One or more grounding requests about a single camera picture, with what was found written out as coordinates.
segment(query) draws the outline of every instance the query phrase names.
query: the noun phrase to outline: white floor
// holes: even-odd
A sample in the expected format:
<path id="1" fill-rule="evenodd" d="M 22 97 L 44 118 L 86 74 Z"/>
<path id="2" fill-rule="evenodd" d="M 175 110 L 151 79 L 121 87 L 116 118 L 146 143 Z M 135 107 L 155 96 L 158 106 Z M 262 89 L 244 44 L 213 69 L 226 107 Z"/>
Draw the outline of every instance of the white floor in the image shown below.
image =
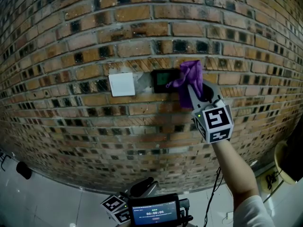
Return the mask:
<path id="1" fill-rule="evenodd" d="M 5 227 L 114 227 L 100 207 L 104 194 L 72 188 L 39 174 L 26 180 L 16 172 L 17 163 L 6 159 L 0 171 L 0 225 Z M 212 189 L 180 195 L 190 201 L 192 224 L 204 224 Z M 291 227 L 303 212 L 303 181 L 295 186 L 283 183 L 266 203 L 276 227 Z M 226 185 L 215 192 L 208 215 L 208 227 L 232 226 L 224 219 L 232 211 L 232 196 Z"/>

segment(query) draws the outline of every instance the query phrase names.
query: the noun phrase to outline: black bracket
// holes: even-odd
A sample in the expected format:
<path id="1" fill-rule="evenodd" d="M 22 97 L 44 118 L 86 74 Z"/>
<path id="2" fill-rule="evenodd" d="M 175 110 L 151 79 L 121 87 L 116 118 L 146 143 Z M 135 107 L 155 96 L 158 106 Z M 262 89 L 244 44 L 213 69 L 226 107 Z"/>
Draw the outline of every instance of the black bracket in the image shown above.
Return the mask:
<path id="1" fill-rule="evenodd" d="M 2 168 L 3 171 L 5 171 L 5 170 L 4 170 L 4 168 L 2 167 L 2 164 L 3 164 L 3 162 L 5 161 L 6 157 L 9 157 L 9 158 L 11 159 L 11 157 L 10 157 L 9 155 L 5 155 L 5 157 L 3 158 L 3 161 L 2 161 L 2 163 L 1 163 L 1 168 Z"/>

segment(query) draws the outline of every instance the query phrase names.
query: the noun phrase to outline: white sleeve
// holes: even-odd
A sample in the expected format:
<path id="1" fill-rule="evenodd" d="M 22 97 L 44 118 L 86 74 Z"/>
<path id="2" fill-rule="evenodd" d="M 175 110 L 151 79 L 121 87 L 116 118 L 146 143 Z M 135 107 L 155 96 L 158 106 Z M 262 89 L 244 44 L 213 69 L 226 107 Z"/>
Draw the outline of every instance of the white sleeve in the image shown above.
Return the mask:
<path id="1" fill-rule="evenodd" d="M 260 196 L 251 196 L 239 205 L 233 215 L 234 227 L 275 227 Z"/>

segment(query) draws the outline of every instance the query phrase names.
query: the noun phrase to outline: black cable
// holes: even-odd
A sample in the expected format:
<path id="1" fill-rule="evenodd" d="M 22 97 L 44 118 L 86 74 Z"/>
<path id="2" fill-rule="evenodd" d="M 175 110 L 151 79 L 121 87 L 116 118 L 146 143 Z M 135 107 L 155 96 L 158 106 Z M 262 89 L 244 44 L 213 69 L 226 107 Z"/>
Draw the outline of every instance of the black cable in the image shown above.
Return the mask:
<path id="1" fill-rule="evenodd" d="M 204 227 L 206 227 L 206 225 L 207 225 L 207 214 L 208 214 L 208 211 L 209 211 L 210 203 L 211 203 L 211 201 L 212 201 L 212 199 L 213 199 L 213 196 L 214 196 L 214 192 L 218 190 L 218 188 L 220 187 L 220 184 L 221 184 L 221 182 L 222 182 L 222 180 L 223 180 L 223 177 L 222 177 L 222 179 L 221 179 L 221 181 L 220 181 L 220 183 L 219 183 L 219 185 L 218 185 L 218 188 L 216 189 L 217 181 L 218 181 L 220 172 L 221 172 L 221 168 L 219 167 L 218 170 L 217 170 L 217 177 L 216 177 L 216 181 L 215 181 L 215 183 L 214 183 L 214 188 L 213 188 L 213 191 L 212 191 L 212 195 L 211 195 L 211 197 L 210 197 L 210 199 L 209 199 L 209 201 L 208 201 L 208 205 L 207 205 L 207 209 L 206 209 L 206 214 L 205 214 L 205 218 L 204 218 Z"/>
<path id="2" fill-rule="evenodd" d="M 276 182 L 276 177 L 278 177 L 279 175 L 280 175 L 280 173 L 282 172 L 282 170 L 279 172 L 279 174 L 278 175 L 276 175 L 275 176 L 275 172 L 274 173 L 272 173 L 272 174 L 268 174 L 267 176 L 266 176 L 266 182 L 267 182 L 267 189 L 268 190 L 271 190 L 271 188 L 273 187 L 272 186 L 272 183 L 275 183 Z"/>
<path id="3" fill-rule="evenodd" d="M 220 185 L 221 185 L 221 183 L 222 183 L 222 180 L 223 180 L 223 176 L 222 176 L 222 178 L 221 178 L 221 181 L 220 181 L 220 183 L 219 183 L 219 186 L 217 187 L 217 189 L 216 189 L 215 191 L 217 191 L 218 188 L 220 187 Z"/>

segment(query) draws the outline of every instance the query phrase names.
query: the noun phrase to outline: digital timer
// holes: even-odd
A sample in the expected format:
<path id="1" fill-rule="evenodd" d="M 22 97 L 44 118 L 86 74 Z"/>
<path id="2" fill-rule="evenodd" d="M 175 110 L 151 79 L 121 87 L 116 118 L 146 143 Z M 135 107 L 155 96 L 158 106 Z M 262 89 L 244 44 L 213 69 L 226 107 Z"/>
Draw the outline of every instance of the digital timer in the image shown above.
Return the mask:
<path id="1" fill-rule="evenodd" d="M 146 213 L 146 215 L 155 215 L 155 214 L 164 214 L 164 211 Z"/>

